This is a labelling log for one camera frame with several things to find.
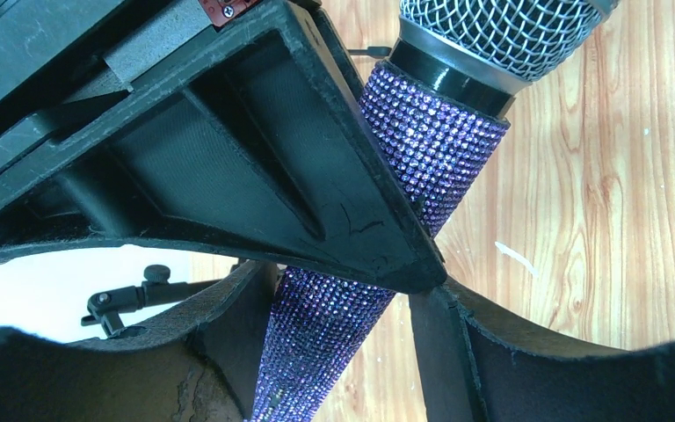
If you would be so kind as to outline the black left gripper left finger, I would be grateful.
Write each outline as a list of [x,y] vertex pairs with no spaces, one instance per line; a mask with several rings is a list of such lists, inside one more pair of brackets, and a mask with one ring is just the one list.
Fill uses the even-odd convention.
[[242,421],[251,416],[278,267],[249,261],[108,338],[0,327],[0,421]]

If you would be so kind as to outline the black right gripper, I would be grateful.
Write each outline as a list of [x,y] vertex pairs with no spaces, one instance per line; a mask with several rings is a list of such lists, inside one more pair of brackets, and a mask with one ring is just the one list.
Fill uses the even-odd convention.
[[446,278],[318,1],[0,1],[0,262],[133,244]]

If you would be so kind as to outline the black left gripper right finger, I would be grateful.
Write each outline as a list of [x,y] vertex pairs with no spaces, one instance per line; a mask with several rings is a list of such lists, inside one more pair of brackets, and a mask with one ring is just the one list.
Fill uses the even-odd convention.
[[675,421],[675,341],[589,343],[453,279],[409,303],[431,421]]

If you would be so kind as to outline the purple glitter microphone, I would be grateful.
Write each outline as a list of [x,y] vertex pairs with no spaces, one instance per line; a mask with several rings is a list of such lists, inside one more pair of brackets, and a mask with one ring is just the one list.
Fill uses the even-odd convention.
[[[359,106],[436,236],[509,128],[516,95],[571,56],[614,1],[403,1],[400,32]],[[289,266],[265,335],[254,421],[310,421],[394,299]]]

